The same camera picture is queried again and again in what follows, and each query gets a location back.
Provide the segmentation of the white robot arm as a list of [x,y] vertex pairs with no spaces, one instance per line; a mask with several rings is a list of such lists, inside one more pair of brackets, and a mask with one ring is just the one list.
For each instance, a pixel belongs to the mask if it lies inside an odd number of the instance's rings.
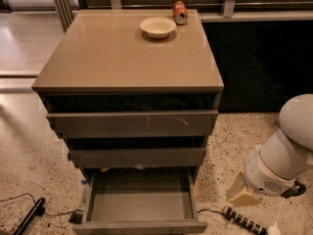
[[226,193],[229,203],[254,206],[264,196],[297,197],[306,187],[298,176],[313,168],[313,95],[289,99],[279,114],[279,129],[246,156]]

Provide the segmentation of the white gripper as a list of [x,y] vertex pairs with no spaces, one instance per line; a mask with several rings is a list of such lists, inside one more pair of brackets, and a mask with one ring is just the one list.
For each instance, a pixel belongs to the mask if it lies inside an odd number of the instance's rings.
[[236,207],[256,206],[263,196],[298,197],[306,186],[298,176],[307,170],[307,150],[297,144],[263,144],[246,157],[244,166],[226,192]]

